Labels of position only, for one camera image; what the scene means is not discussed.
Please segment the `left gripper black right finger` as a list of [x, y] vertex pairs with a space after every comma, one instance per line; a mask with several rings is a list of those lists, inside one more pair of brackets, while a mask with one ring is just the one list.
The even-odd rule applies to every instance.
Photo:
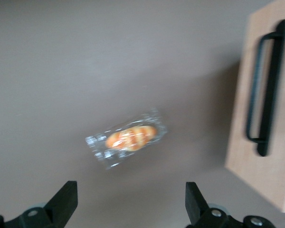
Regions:
[[210, 207], [195, 182], [186, 183], [185, 207], [189, 228], [274, 228], [268, 219], [250, 215], [242, 221], [234, 219], [217, 207]]

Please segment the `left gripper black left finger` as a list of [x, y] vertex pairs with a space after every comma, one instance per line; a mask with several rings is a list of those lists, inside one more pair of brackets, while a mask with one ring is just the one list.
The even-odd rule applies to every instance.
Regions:
[[5, 221], [0, 215], [0, 228], [63, 228], [77, 208], [77, 182], [67, 181], [43, 207], [24, 211]]

